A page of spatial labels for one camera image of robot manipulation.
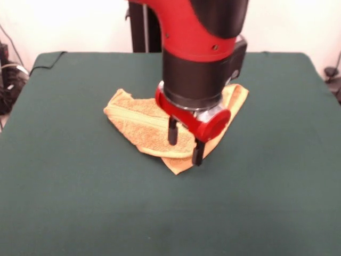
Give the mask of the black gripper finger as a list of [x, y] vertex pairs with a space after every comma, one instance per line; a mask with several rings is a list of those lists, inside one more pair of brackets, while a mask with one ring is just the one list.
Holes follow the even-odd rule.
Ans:
[[168, 142], [170, 145], [174, 146], [177, 144], [178, 127], [177, 120], [172, 116], [168, 120]]
[[205, 143], [195, 138], [195, 147], [193, 149], [192, 164], [195, 166], [200, 166], [202, 164]]

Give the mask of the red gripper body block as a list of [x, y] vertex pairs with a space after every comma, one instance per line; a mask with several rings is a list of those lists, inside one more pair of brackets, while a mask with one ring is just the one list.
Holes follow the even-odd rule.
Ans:
[[164, 94], [164, 82], [161, 81], [156, 89], [155, 101], [166, 114], [182, 124], [193, 136], [202, 142], [217, 137], [231, 118], [231, 112], [220, 100], [214, 107], [200, 110], [180, 108], [169, 101]]

